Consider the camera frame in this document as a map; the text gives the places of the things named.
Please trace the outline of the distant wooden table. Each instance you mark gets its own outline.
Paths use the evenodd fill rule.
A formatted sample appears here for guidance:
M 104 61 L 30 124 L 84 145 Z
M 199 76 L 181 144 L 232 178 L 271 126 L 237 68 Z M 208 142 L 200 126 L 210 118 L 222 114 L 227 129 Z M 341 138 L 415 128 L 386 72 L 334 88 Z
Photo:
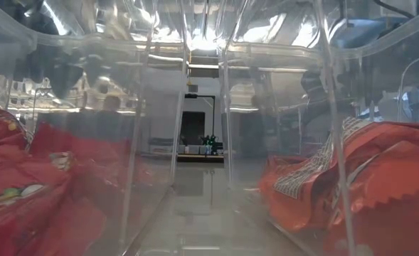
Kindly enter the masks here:
M 201 155 L 201 154 L 178 154 L 178 162 L 197 162 L 197 163 L 223 163 L 224 156 L 221 155 Z

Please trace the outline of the distant robot with green lights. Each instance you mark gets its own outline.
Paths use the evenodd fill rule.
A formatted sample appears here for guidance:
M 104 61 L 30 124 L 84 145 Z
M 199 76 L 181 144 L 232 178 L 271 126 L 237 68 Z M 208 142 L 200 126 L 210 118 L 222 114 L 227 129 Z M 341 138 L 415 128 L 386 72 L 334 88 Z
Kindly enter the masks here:
M 203 154 L 211 156 L 223 154 L 223 143 L 218 140 L 216 135 L 206 135 L 201 137 L 201 141 L 204 146 Z

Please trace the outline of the distant black gantry frame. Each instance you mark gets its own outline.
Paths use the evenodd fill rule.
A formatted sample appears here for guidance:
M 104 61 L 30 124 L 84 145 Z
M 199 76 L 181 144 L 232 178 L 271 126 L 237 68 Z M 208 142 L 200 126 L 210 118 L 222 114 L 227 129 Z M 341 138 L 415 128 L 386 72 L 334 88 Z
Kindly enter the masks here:
M 183 111 L 203 112 L 205 114 L 204 133 L 201 136 L 216 134 L 216 115 L 220 112 L 220 110 L 217 110 L 218 107 L 220 107 L 220 104 L 213 95 L 185 94 Z

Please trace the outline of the clear plastic bin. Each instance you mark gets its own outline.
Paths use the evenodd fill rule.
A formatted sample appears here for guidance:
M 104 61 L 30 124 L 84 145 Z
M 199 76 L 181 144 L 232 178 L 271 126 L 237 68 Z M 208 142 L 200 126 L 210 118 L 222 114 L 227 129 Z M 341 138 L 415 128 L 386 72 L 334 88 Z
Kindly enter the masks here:
M 181 106 L 186 52 L 183 0 L 0 0 L 0 109 L 28 133 L 43 122 L 77 137 L 130 141 L 122 198 L 85 195 L 106 216 L 101 236 L 83 256 L 124 256 L 170 182 L 171 146 Z M 67 97 L 51 81 L 15 81 L 15 62 L 38 46 L 53 50 L 53 67 L 81 67 Z M 104 58 L 106 76 L 90 85 L 87 55 Z
M 223 21 L 233 21 L 221 56 L 227 168 L 231 185 L 249 195 L 248 212 L 272 223 L 301 250 L 317 256 L 358 256 L 345 170 L 342 125 L 419 124 L 419 0 L 233 0 Z M 349 97 L 339 75 L 369 63 L 377 105 Z M 301 86 L 306 71 L 320 72 L 331 116 L 303 120 L 309 106 Z M 337 105 L 351 106 L 351 114 Z M 258 181 L 272 155 L 309 158 L 333 135 L 345 219 L 325 229 L 292 232 L 267 211 Z

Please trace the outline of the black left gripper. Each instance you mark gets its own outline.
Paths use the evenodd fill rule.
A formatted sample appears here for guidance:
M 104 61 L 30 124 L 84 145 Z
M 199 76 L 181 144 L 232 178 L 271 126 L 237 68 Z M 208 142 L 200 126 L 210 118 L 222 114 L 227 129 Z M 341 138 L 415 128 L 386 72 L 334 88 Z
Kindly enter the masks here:
M 104 58 L 101 55 L 95 53 L 87 55 L 85 73 L 90 85 L 93 85 L 99 77 L 106 76 L 107 71 L 103 68 L 103 64 Z M 55 96 L 63 99 L 82 76 L 81 67 L 66 64 L 53 67 L 53 50 L 48 46 L 38 46 L 35 51 L 16 60 L 13 79 L 23 81 L 28 78 L 34 82 L 43 82 L 48 78 Z

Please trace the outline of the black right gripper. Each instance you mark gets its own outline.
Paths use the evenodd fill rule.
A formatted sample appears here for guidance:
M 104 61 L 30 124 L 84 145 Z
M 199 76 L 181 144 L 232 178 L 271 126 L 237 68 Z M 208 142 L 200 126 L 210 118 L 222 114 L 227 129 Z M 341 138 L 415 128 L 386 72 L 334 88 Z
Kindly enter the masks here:
M 343 91 L 358 100 L 364 100 L 366 106 L 377 105 L 383 93 L 374 89 L 373 68 L 369 63 L 355 63 L 339 75 Z M 329 96 L 320 78 L 320 72 L 306 71 L 302 75 L 301 86 L 306 92 L 308 107 L 304 110 L 303 120 L 331 116 Z M 338 113 L 351 114 L 351 106 L 337 105 Z

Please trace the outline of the ceiling light panel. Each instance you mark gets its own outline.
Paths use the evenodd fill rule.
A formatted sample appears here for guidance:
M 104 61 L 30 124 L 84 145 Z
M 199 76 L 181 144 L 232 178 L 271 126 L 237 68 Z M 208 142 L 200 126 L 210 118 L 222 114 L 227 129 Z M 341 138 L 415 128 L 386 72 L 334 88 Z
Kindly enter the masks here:
M 214 35 L 197 35 L 187 40 L 187 46 L 190 51 L 193 50 L 215 50 L 223 47 L 226 43 L 222 38 L 217 38 Z

